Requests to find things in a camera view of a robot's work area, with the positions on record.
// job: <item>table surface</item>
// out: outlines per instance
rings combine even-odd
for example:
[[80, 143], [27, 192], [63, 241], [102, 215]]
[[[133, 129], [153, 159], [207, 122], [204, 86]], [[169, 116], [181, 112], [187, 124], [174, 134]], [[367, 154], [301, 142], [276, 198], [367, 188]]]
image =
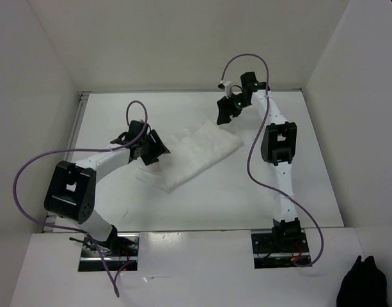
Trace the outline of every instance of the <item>table surface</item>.
[[[105, 272], [77, 272], [81, 245], [69, 233], [34, 234], [11, 307], [335, 307], [343, 277], [363, 252], [355, 229], [323, 231], [323, 256], [303, 269], [254, 269], [247, 230], [142, 233], [137, 271], [118, 278], [119, 299]], [[314, 257], [319, 234], [306, 235]]]
[[[186, 127], [216, 121], [216, 102], [222, 96], [222, 92], [90, 94], [75, 147], [106, 147], [127, 129], [125, 110], [132, 100], [146, 105], [149, 123], [163, 139]], [[292, 163], [295, 199], [321, 227], [343, 226], [302, 93], [274, 92], [272, 96], [283, 115], [298, 127]], [[129, 116], [142, 119], [143, 110], [134, 106]], [[231, 123], [244, 146], [171, 193], [134, 178], [137, 167], [143, 165], [141, 161], [114, 171], [97, 184], [97, 212], [119, 230], [128, 232], [271, 228], [276, 193], [254, 184], [246, 172], [248, 151], [260, 124], [256, 109], [245, 108]], [[72, 161], [87, 156], [88, 153], [74, 153]], [[273, 171], [262, 161], [260, 146], [256, 147], [251, 166], [257, 179], [276, 185]], [[302, 227], [313, 227], [308, 216], [298, 211]], [[67, 222], [57, 219], [57, 224]]]

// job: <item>towel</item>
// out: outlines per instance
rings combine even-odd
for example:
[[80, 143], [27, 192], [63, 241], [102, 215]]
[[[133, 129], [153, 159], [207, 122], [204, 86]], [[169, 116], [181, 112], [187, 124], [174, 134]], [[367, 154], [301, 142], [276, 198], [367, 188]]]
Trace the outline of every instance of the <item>towel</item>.
[[161, 155], [158, 163], [141, 166], [135, 177], [166, 192], [194, 178], [243, 144], [239, 136], [211, 121], [187, 128], [163, 142], [171, 153]]

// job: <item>robotic arm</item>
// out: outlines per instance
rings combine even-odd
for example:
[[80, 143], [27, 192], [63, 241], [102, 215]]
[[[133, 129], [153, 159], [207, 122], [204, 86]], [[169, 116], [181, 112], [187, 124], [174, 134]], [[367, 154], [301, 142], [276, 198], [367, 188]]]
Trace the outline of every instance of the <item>robotic arm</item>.
[[145, 165], [150, 165], [159, 161], [160, 155], [170, 153], [155, 130], [143, 134], [129, 148], [112, 151], [112, 148], [126, 145], [136, 138], [144, 124], [132, 120], [129, 131], [111, 141], [108, 152], [97, 153], [75, 163], [59, 162], [45, 197], [44, 207], [47, 211], [71, 221], [76, 227], [88, 232], [101, 247], [110, 251], [115, 250], [120, 244], [118, 241], [124, 238], [118, 238], [116, 227], [95, 210], [97, 182], [139, 157]]
[[[217, 102], [219, 116], [217, 124], [230, 123], [231, 117], [238, 117], [241, 110], [253, 105], [258, 110], [261, 118], [267, 111], [267, 97], [265, 94], [266, 83], [258, 82], [254, 72], [247, 72], [241, 76], [242, 92], [233, 94], [231, 82], [221, 81], [219, 88], [226, 91], [226, 96]], [[278, 188], [293, 195], [292, 190], [292, 158], [295, 155], [297, 140], [297, 126], [281, 114], [276, 103], [269, 96], [269, 124], [261, 145], [262, 159], [271, 164], [276, 174]], [[274, 206], [274, 227], [272, 232], [276, 242], [294, 241], [299, 239], [301, 226], [295, 205], [284, 197], [278, 196], [278, 203]]]

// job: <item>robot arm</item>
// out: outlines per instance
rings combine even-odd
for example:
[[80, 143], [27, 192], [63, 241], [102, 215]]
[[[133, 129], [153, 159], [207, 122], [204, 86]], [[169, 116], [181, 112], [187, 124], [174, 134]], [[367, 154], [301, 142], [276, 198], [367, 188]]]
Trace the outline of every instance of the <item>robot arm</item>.
[[45, 197], [45, 209], [71, 221], [101, 246], [111, 249], [112, 241], [117, 238], [117, 229], [95, 210], [96, 184], [112, 171], [139, 157], [149, 165], [157, 162], [160, 155], [170, 153], [155, 130], [143, 134], [129, 148], [112, 151], [112, 148], [126, 145], [136, 138], [144, 124], [131, 121], [129, 131], [111, 141], [108, 152], [96, 153], [75, 163], [59, 162]]
[[[242, 93], [233, 94], [231, 82], [221, 81], [219, 88], [226, 91], [226, 96], [217, 102], [219, 116], [217, 124], [230, 123], [231, 117], [238, 117], [241, 110], [253, 105], [261, 118], [267, 112], [266, 83], [258, 82], [254, 72], [247, 72], [241, 76]], [[292, 189], [292, 158], [295, 155], [297, 126], [281, 114], [271, 91], [268, 90], [269, 113], [261, 145], [263, 160], [271, 164], [277, 178], [277, 188], [293, 195]], [[299, 238], [301, 226], [296, 208], [291, 201], [279, 195], [278, 203], [274, 206], [274, 227], [272, 229], [278, 241], [295, 240]]]

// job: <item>gray wall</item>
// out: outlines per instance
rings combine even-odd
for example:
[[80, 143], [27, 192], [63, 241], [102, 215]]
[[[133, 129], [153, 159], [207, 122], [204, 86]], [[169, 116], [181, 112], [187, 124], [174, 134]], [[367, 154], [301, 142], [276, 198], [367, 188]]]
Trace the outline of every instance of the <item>gray wall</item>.
[[[303, 87], [349, 0], [29, 0], [83, 90], [216, 88], [255, 52], [273, 88]], [[229, 69], [264, 71], [256, 59]]]
[[[0, 0], [0, 306], [9, 306], [34, 225], [16, 209], [16, 171], [39, 152], [67, 145], [78, 92], [26, 0]], [[19, 197], [44, 218], [49, 157], [26, 171]]]
[[392, 306], [392, 3], [351, 0], [304, 89], [338, 205], [388, 276]]

